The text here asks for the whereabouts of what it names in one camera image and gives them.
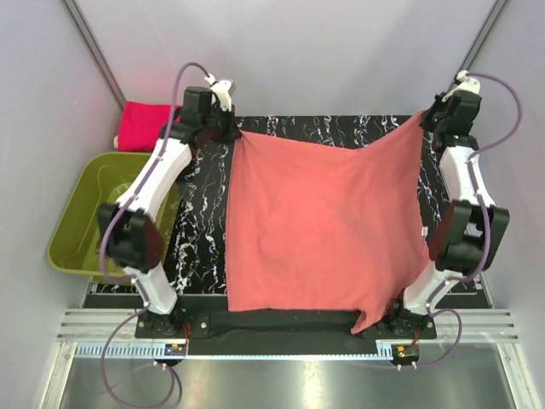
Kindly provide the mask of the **salmon pink t shirt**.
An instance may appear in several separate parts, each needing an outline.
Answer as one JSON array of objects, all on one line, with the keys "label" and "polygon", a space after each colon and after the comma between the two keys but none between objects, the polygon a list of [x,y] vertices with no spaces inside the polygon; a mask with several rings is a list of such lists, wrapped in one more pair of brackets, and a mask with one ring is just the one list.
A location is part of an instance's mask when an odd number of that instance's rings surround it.
[{"label": "salmon pink t shirt", "polygon": [[420,122],[357,149],[244,133],[227,201],[229,310],[355,311],[352,333],[378,322],[428,261]]}]

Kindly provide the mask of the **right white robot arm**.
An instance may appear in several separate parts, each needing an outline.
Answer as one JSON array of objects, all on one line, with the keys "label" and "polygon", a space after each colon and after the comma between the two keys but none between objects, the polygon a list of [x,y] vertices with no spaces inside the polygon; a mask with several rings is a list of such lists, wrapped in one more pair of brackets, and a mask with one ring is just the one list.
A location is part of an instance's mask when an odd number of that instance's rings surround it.
[{"label": "right white robot arm", "polygon": [[437,303],[450,289],[488,269],[510,221],[487,193],[479,170],[479,145],[470,130],[481,97],[471,90],[436,95],[421,127],[433,135],[433,150],[450,204],[429,243],[430,261],[383,317],[395,337],[422,334],[433,326]]}]

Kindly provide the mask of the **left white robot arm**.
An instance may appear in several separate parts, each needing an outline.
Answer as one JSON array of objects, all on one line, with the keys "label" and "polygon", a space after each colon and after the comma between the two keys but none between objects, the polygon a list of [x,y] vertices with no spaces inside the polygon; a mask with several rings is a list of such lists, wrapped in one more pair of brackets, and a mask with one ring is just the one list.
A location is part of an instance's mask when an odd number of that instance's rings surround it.
[{"label": "left white robot arm", "polygon": [[113,204],[97,210],[100,265],[111,259],[143,300],[144,323],[165,337],[184,328],[181,301],[164,271],[164,239],[158,230],[161,205],[194,154],[209,141],[232,143],[241,136],[235,121],[230,79],[185,89],[140,174]]}]

